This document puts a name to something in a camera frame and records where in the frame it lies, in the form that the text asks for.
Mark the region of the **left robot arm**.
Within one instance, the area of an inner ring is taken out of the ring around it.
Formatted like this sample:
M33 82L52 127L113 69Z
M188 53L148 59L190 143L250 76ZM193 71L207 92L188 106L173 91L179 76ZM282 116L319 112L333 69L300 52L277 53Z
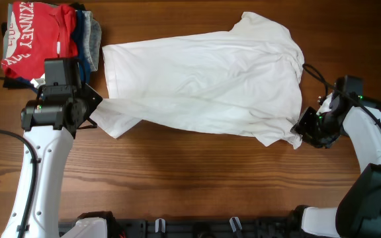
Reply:
M45 84L21 112L24 153L11 216L3 237L58 237L65 164L77 130L102 97L80 79L81 61L46 59Z

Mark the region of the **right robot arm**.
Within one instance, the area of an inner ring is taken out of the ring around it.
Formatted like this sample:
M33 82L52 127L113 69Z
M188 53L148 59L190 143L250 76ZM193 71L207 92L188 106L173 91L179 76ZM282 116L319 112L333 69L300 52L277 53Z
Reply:
M360 167L336 208L302 209L302 231L318 237L381 237L381 102L363 95L362 79L336 80L321 107L307 108L291 131L316 148L349 137Z

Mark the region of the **white t-shirt black print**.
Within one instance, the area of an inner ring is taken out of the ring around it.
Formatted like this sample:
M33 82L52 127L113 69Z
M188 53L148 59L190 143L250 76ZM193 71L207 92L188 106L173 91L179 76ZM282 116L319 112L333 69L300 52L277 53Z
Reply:
M289 30L244 12L229 31L103 48L108 97L92 119L113 138L146 120L207 134L284 140L302 107L304 56Z

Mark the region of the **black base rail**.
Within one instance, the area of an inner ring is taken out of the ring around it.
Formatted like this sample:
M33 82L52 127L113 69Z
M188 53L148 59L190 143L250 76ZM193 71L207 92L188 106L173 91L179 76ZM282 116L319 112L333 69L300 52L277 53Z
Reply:
M227 219L221 220L170 220L165 222L165 233L155 231L155 222L143 219L119 219L117 221L124 229L127 237L207 237L219 238L280 238L309 237L301 229L293 229L286 225L286 219L280 217L261 218L240 221L240 234L233 231Z

